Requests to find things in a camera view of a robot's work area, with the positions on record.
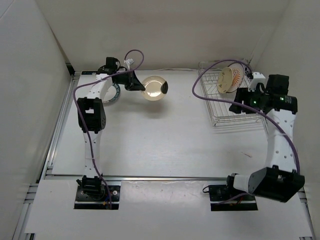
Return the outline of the cream plate floral print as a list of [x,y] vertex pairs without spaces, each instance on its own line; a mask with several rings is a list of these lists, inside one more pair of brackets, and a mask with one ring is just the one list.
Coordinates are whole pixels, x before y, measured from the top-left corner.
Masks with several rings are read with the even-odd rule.
[[233,83],[233,70],[230,67],[224,67],[218,75],[217,90],[220,94],[233,93],[236,90],[230,90]]

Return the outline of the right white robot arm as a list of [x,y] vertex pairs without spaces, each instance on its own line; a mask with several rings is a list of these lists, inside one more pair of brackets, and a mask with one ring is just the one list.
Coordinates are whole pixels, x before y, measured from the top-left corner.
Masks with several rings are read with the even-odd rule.
[[264,167],[249,175],[233,173],[227,177],[224,193],[230,200],[248,194],[286,203],[305,184],[300,174],[293,128],[298,100],[289,96],[289,77],[259,72],[249,75],[250,85],[238,88],[229,111],[257,113],[265,120],[267,154]]

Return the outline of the dark blue rimmed plate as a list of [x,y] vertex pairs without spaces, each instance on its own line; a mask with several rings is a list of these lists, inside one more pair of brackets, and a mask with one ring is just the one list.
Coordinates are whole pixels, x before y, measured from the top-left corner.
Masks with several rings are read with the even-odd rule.
[[109,105],[115,103],[121,95],[121,88],[118,84],[113,83],[112,86],[107,90],[102,103]]

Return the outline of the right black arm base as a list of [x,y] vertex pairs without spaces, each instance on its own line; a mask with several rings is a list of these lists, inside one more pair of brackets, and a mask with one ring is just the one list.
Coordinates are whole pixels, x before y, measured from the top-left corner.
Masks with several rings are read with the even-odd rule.
[[258,206],[254,196],[246,192],[229,189],[223,184],[207,185],[202,189],[209,194],[210,210],[212,212],[257,211]]

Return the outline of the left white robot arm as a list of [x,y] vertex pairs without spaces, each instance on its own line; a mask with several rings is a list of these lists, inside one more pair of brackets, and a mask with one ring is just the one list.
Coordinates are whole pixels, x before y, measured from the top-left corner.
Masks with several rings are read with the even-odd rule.
[[123,66],[114,57],[107,57],[104,66],[100,67],[95,75],[95,81],[82,85],[92,86],[85,97],[76,99],[78,124],[83,132],[85,142],[85,164],[82,180],[78,184],[83,192],[93,200],[100,200],[105,194],[107,186],[102,186],[103,178],[100,170],[100,140],[106,126],[106,114],[103,99],[114,85],[124,85],[127,91],[144,91],[145,87],[138,80],[130,66],[134,63],[131,58],[125,58],[125,71],[119,72]]

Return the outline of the orange sunburst plate green rim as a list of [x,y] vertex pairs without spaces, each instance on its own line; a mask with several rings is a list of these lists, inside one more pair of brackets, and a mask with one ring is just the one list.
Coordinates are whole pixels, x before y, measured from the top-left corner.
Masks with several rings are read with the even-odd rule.
[[241,86],[243,82],[245,76],[245,68],[242,64],[237,62],[231,63],[228,67],[231,68],[233,75],[232,84],[227,93],[233,93],[238,89],[238,87]]

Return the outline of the cream plate black spot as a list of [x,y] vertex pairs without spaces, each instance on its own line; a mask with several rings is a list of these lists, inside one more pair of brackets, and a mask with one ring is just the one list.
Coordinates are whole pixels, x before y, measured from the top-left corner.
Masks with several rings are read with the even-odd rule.
[[168,82],[161,76],[148,76],[142,81],[145,90],[141,91],[141,95],[148,101],[159,101],[165,97],[169,90]]

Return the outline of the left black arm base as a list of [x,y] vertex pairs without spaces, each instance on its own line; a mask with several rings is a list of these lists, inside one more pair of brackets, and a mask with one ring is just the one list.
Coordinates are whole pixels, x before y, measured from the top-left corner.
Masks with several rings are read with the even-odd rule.
[[101,193],[98,195],[89,195],[78,185],[73,208],[76,210],[118,210],[120,206],[121,186],[117,184],[109,185],[108,187],[111,195],[111,207],[110,197],[104,185],[101,186]]

